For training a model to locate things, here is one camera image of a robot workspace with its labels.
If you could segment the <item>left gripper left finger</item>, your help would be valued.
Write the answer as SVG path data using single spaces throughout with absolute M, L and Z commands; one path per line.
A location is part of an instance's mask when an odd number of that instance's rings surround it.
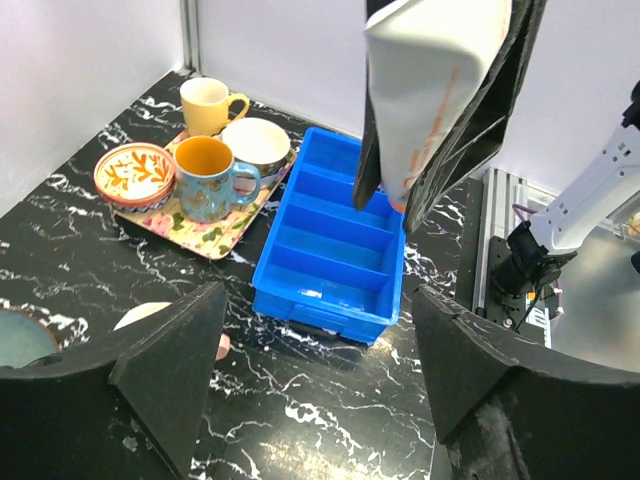
M 202 285 L 99 338 L 1 370 L 5 479 L 184 479 L 227 295 Z

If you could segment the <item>orange cap toothpaste tube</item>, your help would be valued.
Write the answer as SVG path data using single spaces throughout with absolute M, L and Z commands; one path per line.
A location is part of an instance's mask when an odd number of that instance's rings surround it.
M 393 1 L 367 20 L 381 184 L 396 211 L 478 92 L 511 13 L 508 1 Z

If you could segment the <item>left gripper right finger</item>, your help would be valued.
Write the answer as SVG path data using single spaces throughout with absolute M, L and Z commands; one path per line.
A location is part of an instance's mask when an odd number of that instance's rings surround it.
M 638 478 L 637 373 L 548 349 L 426 285 L 412 317 L 449 478 Z

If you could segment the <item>pink ceramic mug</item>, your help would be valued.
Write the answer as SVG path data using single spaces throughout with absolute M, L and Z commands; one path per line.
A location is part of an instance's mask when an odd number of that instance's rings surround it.
M 121 328 L 145 319 L 160 310 L 165 309 L 170 302 L 147 302 L 130 309 L 114 326 L 113 330 L 117 331 Z M 227 334 L 220 336 L 216 360 L 224 359 L 231 349 L 231 340 Z

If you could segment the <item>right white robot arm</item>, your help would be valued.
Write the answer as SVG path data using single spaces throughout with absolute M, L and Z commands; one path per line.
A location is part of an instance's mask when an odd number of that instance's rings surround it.
M 377 189 L 413 231 L 438 198 L 502 147 L 545 5 L 370 1 L 365 128 L 353 203 Z M 598 156 L 509 235 L 492 280 L 519 297 L 559 276 L 586 236 L 639 189 L 639 104 Z

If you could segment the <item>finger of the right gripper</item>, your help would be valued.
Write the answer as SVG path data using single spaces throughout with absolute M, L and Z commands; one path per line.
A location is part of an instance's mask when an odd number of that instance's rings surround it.
M 380 150 L 375 114 L 369 90 L 366 90 L 365 123 L 358 172 L 353 189 L 353 203 L 363 210 L 381 183 Z
M 439 198 L 501 149 L 524 83 L 545 0 L 513 1 L 506 39 L 478 92 L 411 189 L 404 230 L 415 231 Z

